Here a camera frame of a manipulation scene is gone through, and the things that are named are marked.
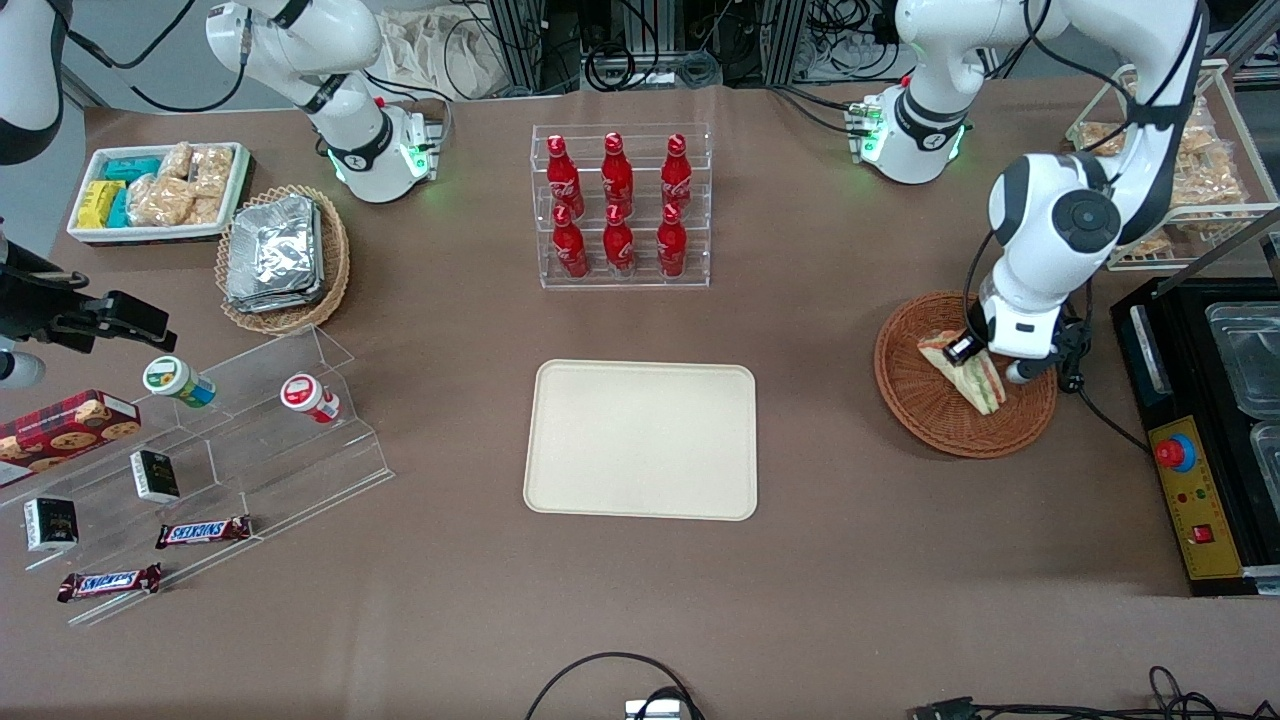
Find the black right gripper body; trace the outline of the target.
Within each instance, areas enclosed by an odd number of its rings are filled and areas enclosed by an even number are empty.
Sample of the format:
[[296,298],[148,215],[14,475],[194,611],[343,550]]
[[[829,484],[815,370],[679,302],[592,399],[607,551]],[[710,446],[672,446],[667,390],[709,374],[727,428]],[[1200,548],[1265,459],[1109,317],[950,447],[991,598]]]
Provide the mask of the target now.
[[15,342],[35,341],[73,351],[91,351],[95,338],[60,328],[64,315],[77,320],[90,297],[81,290],[90,278],[64,272],[29,250],[3,241],[1,334]]

